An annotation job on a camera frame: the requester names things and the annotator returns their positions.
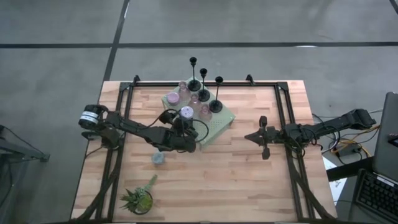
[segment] wood grain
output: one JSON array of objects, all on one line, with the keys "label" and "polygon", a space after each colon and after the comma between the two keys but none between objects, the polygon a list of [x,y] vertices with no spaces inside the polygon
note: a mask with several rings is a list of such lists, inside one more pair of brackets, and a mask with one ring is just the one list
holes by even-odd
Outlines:
[{"label": "wood grain", "polygon": [[[99,103],[114,110],[119,82],[105,82]],[[312,124],[303,81],[289,81],[297,123]],[[160,98],[171,88],[135,88],[130,119],[149,124],[164,110]],[[157,174],[152,189],[154,207],[141,216],[123,210],[117,199],[114,222],[270,222],[294,221],[296,214],[282,145],[271,145],[271,157],[261,159],[261,148],[243,138],[258,129],[261,115],[268,125],[280,128],[273,88],[224,87],[219,99],[235,115],[231,127],[206,149],[189,154],[167,152],[166,163],[155,166],[155,149],[144,140],[127,135],[118,198],[125,189],[143,186]],[[285,101],[285,118],[287,110]],[[88,153],[99,146],[91,142]],[[336,216],[322,155],[318,147],[306,148],[305,165],[310,188],[320,203]],[[78,217],[97,194],[106,150],[92,154],[83,165],[72,217]],[[306,212],[301,192],[303,210]],[[107,203],[103,214],[106,215]]]}]

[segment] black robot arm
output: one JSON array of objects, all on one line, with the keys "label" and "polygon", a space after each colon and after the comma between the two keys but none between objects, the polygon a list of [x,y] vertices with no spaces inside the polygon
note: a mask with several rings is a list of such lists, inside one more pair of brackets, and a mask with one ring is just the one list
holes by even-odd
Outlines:
[{"label": "black robot arm", "polygon": [[261,116],[258,131],[246,135],[244,138],[263,146],[262,159],[270,156],[267,144],[282,143],[290,147],[305,147],[312,140],[319,137],[342,131],[344,129],[364,130],[369,129],[376,121],[364,109],[352,110],[338,118],[315,125],[286,124],[281,130],[267,127],[267,117]]},{"label": "black robot arm", "polygon": [[[135,136],[139,136],[159,151],[187,151],[194,152],[196,148],[195,138],[198,133],[188,123],[185,124],[184,130],[177,125],[181,119],[174,118],[177,112],[164,111],[159,120],[164,124],[169,123],[172,128],[160,126],[146,126],[130,119],[125,119],[118,111],[109,111],[107,107],[101,105],[87,105],[79,120],[82,128],[90,130],[82,135],[89,138],[89,135],[97,135],[102,137],[102,145],[107,148],[115,148],[119,146],[122,133],[124,131]],[[101,119],[103,113],[107,112],[105,119]]]}]

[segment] paper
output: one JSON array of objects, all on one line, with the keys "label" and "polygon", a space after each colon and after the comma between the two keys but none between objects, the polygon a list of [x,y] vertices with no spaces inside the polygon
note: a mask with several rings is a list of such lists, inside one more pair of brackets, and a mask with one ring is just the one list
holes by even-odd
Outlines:
[{"label": "paper", "polygon": [[[334,165],[334,163],[330,162],[327,158],[325,158],[325,157],[322,157],[322,158],[323,158],[323,164],[325,165],[326,170],[336,167],[336,165]],[[346,181],[347,181],[347,178],[329,182],[331,195],[333,196],[333,201],[335,202],[335,205],[337,204],[337,200],[340,198],[341,192],[343,191]]]}]

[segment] concrete floor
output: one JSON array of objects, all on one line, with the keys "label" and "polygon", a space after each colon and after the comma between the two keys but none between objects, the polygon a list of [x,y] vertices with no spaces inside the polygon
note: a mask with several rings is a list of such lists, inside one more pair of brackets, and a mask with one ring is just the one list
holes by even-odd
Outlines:
[{"label": "concrete floor", "polygon": [[[122,4],[1,1],[0,44],[111,43]],[[132,0],[120,42],[398,41],[397,22],[387,0]],[[0,123],[51,153],[46,164],[30,163],[13,223],[68,220],[87,144],[77,121],[98,99],[109,52],[0,49]],[[398,47],[119,49],[110,79],[181,80],[192,56],[210,78],[305,80],[320,116],[376,110],[398,91]],[[374,144],[365,146],[373,153]],[[341,199],[351,200],[353,185],[350,179]],[[345,206],[338,205],[342,219]]]}]

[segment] plant pot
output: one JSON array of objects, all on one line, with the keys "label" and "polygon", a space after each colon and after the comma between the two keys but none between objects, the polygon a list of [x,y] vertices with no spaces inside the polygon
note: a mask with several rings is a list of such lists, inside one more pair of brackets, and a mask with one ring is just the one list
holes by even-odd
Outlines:
[{"label": "plant pot", "polygon": [[149,195],[150,196],[150,199],[152,200],[152,205],[150,206],[150,208],[148,209],[148,210],[146,210],[146,211],[139,211],[138,209],[135,209],[134,211],[132,211],[134,214],[136,214],[136,215],[143,215],[143,214],[146,214],[146,213],[148,213],[149,212],[149,210],[152,208],[152,206],[153,206],[153,201],[154,201],[154,198],[152,197],[152,195],[148,192],[148,191],[145,191],[146,193],[147,193],[147,195]]}]

